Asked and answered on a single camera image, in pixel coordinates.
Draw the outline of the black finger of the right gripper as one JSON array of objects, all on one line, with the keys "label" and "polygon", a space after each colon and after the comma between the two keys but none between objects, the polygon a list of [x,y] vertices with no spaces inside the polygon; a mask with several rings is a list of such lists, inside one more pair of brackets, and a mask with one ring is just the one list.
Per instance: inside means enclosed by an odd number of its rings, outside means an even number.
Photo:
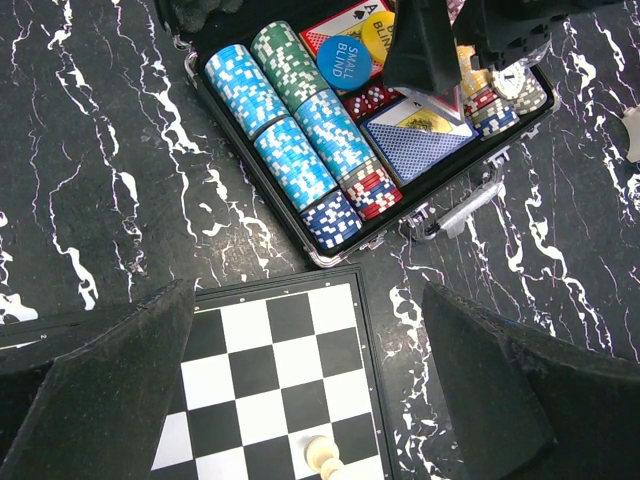
[{"label": "black finger of the right gripper", "polygon": [[482,58],[521,58],[550,40],[562,1],[466,1],[454,24],[459,44]]},{"label": "black finger of the right gripper", "polygon": [[400,0],[383,67],[386,85],[440,95],[460,83],[445,0]]}]

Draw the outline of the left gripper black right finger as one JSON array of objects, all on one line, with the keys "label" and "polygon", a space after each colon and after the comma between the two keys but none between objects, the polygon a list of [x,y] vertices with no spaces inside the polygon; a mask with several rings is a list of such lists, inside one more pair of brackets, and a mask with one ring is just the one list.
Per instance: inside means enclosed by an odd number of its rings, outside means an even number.
[{"label": "left gripper black right finger", "polygon": [[636,479],[639,366],[428,283],[432,356],[472,479]]}]

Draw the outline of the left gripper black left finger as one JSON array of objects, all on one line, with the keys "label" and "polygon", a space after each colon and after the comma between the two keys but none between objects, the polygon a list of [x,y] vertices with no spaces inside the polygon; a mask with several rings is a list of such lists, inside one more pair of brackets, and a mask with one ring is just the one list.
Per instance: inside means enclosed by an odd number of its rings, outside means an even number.
[{"label": "left gripper black left finger", "polygon": [[2,349],[2,478],[149,478],[193,318],[176,280]]}]

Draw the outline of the red die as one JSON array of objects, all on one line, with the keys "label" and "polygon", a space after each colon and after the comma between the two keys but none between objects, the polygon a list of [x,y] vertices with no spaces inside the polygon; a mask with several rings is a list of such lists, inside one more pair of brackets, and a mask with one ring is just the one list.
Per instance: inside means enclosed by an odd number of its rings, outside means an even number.
[{"label": "red die", "polygon": [[348,99],[344,106],[353,120],[357,120],[370,112],[370,102],[364,95]]},{"label": "red die", "polygon": [[382,92],[384,94],[383,100],[384,100],[385,103],[389,103],[389,102],[391,102],[393,100],[402,99],[403,98],[403,95],[400,92],[398,92],[397,90],[395,90],[393,88],[390,88],[390,87],[384,86],[382,88]]},{"label": "red die", "polygon": [[382,87],[372,86],[366,91],[367,105],[372,111],[382,107],[387,101],[387,95]]}]

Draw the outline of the yellow big blind button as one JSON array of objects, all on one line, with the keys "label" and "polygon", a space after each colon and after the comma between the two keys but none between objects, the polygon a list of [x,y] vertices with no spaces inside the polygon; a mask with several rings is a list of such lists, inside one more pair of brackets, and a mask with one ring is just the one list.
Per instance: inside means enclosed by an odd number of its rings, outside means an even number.
[{"label": "yellow big blind button", "polygon": [[361,38],[372,54],[385,55],[392,41],[395,13],[380,11],[371,14],[363,23]]}]

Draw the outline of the triangular all-in marker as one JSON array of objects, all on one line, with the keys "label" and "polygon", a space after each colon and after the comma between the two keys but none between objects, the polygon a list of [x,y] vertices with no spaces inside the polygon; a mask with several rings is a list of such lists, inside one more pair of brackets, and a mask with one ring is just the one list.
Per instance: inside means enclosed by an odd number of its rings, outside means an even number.
[{"label": "triangular all-in marker", "polygon": [[463,98],[459,85],[439,95],[427,95],[404,87],[398,87],[397,91],[409,98],[416,106],[427,108],[454,125],[460,125],[465,121]]}]

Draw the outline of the blue small blind button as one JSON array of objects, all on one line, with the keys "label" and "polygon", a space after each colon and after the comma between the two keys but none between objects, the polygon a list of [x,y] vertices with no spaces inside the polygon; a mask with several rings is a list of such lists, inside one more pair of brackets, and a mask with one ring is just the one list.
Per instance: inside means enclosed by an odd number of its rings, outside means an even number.
[{"label": "blue small blind button", "polygon": [[354,37],[337,35],[319,47],[316,65],[335,90],[353,91],[363,86],[372,71],[371,56],[362,42]]}]

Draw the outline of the red playing card deck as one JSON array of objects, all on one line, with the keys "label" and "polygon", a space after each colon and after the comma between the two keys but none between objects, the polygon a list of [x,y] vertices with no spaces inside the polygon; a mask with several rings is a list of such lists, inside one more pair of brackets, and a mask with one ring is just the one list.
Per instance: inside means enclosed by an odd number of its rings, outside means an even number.
[{"label": "red playing card deck", "polygon": [[[363,23],[371,14],[380,11],[393,12],[386,1],[360,1],[353,6],[301,31],[299,36],[312,57],[316,59],[319,47],[325,40],[332,36],[350,36],[363,43],[361,38]],[[367,47],[366,49],[368,50],[372,60],[370,80],[382,72],[388,52],[383,56],[378,56],[376,54],[372,54]]]}]

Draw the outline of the blue playing card deck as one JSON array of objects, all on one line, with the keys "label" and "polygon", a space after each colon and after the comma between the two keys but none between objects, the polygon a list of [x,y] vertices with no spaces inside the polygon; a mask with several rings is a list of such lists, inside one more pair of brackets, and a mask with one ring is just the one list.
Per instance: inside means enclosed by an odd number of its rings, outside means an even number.
[{"label": "blue playing card deck", "polygon": [[409,99],[373,115],[361,130],[402,186],[478,136],[468,120],[454,125]]}]

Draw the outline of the black poker set case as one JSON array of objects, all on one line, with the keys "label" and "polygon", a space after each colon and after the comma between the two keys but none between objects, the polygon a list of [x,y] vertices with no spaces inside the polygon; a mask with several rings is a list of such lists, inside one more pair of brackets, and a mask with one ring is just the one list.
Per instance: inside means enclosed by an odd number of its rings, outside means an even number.
[{"label": "black poker set case", "polygon": [[[373,219],[363,220],[345,195],[359,215],[362,228],[343,244],[330,249],[322,248],[307,230],[255,147],[208,81],[205,65],[214,53],[233,44],[245,46],[257,62],[251,53],[251,43],[263,27],[278,20],[287,22],[303,44],[299,36],[301,31],[358,2],[360,1],[159,1],[155,5],[161,25],[172,34],[175,46],[187,53],[184,67],[192,85],[239,150],[244,163],[273,203],[277,214],[293,232],[310,259],[322,268],[340,263],[353,251],[381,235],[394,222],[407,223],[417,237],[424,239],[442,232],[452,237],[458,235],[463,230],[466,219],[480,206],[488,203],[502,188],[502,166],[510,144],[536,127],[539,120],[551,111],[555,102],[554,90],[541,70],[536,66],[523,64],[531,69],[545,90],[547,101],[532,113],[517,113],[520,121],[495,137],[482,140],[478,135],[463,148],[404,186],[396,182],[390,169],[363,134],[361,124],[373,115],[409,98],[403,95],[402,99],[385,103],[374,111],[370,109],[369,113],[357,120],[351,118],[396,183],[403,198]],[[482,58],[475,52],[471,62],[475,70],[487,69],[491,76],[493,70],[503,70],[518,60],[514,57]],[[383,80],[383,69],[378,76],[357,90],[341,91],[330,87],[344,106],[354,96],[366,96],[366,91],[372,86],[390,87]]]}]

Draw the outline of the black white chess board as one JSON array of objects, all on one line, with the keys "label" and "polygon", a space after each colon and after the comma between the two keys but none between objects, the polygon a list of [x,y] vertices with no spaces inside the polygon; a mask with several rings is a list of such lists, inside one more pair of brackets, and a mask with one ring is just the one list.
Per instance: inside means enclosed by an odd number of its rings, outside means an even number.
[{"label": "black white chess board", "polygon": [[[1,351],[40,339],[4,327]],[[194,318],[147,479],[312,479],[339,447],[349,479],[397,474],[356,267],[194,292]]]}]

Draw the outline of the white poker chip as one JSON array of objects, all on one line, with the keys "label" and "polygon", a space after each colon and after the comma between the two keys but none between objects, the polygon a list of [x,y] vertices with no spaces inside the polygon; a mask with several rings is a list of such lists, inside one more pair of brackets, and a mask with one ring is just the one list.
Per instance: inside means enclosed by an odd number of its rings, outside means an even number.
[{"label": "white poker chip", "polygon": [[491,79],[494,90],[502,98],[514,100],[524,89],[526,82],[525,67],[516,63],[501,71],[493,70]]}]

